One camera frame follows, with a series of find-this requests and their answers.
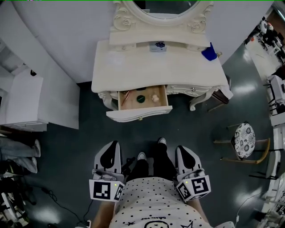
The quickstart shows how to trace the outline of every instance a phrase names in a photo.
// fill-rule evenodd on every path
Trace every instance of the jeans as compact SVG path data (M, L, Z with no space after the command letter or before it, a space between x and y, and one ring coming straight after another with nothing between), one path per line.
M38 157L35 146L29 147L6 137L0 137L0 156L2 161L12 160L32 173L37 173L37 165L27 157Z
M163 143L156 144L152 154L154 158L154 176L172 181L173 177L177 174L177 170L167 155L167 146ZM133 179L144 177L148 177L148 163L146 160L141 159L137 161L126 181L128 182Z

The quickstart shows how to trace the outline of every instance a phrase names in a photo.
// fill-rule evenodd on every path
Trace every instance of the blue cloth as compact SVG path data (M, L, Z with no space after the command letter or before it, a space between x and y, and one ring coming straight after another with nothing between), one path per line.
M210 47L207 47L204 51L202 51L202 55L204 55L205 58L208 59L209 61L212 61L212 60L216 59L218 56L215 53L215 50L213 48L212 43L210 43L210 44L211 44Z

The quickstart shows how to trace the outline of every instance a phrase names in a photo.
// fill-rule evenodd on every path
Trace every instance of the small beige object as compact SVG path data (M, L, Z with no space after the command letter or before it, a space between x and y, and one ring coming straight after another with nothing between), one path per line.
M159 97L156 94L154 94L152 96L152 100L153 100L153 102L158 102L159 101Z

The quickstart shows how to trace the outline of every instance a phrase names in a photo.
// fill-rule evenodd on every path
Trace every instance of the gray floor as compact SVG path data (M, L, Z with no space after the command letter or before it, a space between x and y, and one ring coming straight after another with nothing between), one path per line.
M40 134L42 157L38 159L39 172L27 180L53 190L58 202L76 212L80 218L90 203L88 179L92 178L92 168L96 152L112 140L118 140L126 158L136 156L159 138L165 137L168 152L174 156L175 148L184 145L200 156L202 166L210 175L212 192L201 199L203 209L210 224L215 227L225 221L234 221L242 202L260 191L266 191L269 181L250 178L255 171L265 171L267 161L259 165L227 163L221 156L234 157L228 145L214 145L214 139L230 139L234 129L226 126L248 121L257 139L270 137L273 129L269 120L269 109L265 88L253 62L243 56L247 50L243 45L223 65L225 73L232 79L234 97L226 106L210 113L207 109L216 103L210 98L189 111L190 97L186 95L168 96L173 106L170 114L144 118L142 121L118 123L108 117L108 109L98 95L91 92L91 83L80 84L80 129L49 124L48 131ZM250 158L258 158L257 152ZM29 217L35 227L46 227L47 223L57 223L60 228L75 227L77 219L71 213L59 208L40 189L34 189L36 206L28 206ZM95 201L87 218L93 219L99 202ZM253 227L255 209L260 209L262 201L254 197L240 211L237 227Z

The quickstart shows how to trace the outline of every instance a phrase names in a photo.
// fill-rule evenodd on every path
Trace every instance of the dark green round object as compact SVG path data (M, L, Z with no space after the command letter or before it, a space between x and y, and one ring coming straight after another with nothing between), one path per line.
M139 95L137 96L137 101L138 103L144 103L144 101L146 100L146 97L143 95Z

